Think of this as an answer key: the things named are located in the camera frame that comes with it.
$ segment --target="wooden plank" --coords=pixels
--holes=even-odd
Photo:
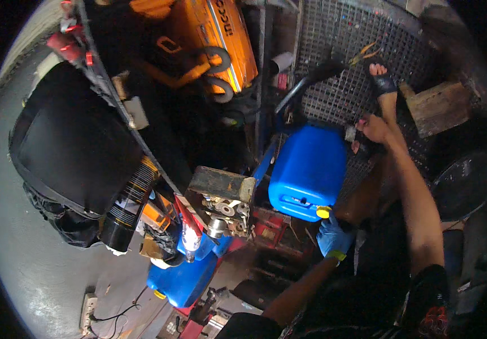
[[[418,94],[402,83],[400,90],[421,138],[441,133],[469,119],[471,93],[460,82],[443,82]]]

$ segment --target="electrical outlet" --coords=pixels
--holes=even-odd
[[[88,335],[91,333],[91,331],[89,331],[89,326],[91,326],[90,316],[97,307],[97,301],[97,295],[94,293],[88,293],[84,297],[84,306],[81,309],[80,318],[80,330],[82,335]]]

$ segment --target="black sandal strap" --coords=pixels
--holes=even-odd
[[[370,64],[381,64],[387,68],[387,72],[382,75],[373,76],[370,74]],[[378,56],[365,59],[364,71],[368,75],[369,79],[375,87],[377,98],[385,93],[393,93],[398,91],[398,86],[394,83],[394,80],[390,77],[389,66]]]

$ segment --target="metal plate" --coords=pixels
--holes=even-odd
[[[375,6],[369,6],[363,1],[305,0],[300,13],[296,78],[337,55],[347,63],[363,46],[376,41],[374,48],[380,50],[396,84],[406,81],[418,88],[434,69],[436,52],[420,36],[422,31],[415,17],[389,3],[374,3]],[[337,124],[354,124],[364,113],[379,112],[362,64],[345,70],[340,78],[310,87],[302,99],[302,107],[310,120]],[[418,138],[408,112],[398,112],[398,123],[411,156],[425,176],[425,140]],[[350,157],[338,203],[345,200],[369,171],[367,163]]]

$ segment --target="black bag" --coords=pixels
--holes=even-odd
[[[63,240],[72,246],[88,248],[100,242],[98,239],[99,221],[85,218],[67,209],[57,201],[52,201],[23,183],[23,189],[30,203],[61,235]]]
[[[50,222],[58,220],[52,225],[61,235],[81,232],[86,220],[108,212],[143,156],[116,110],[90,85],[70,64],[58,64],[38,83],[10,134],[10,157],[25,191]]]

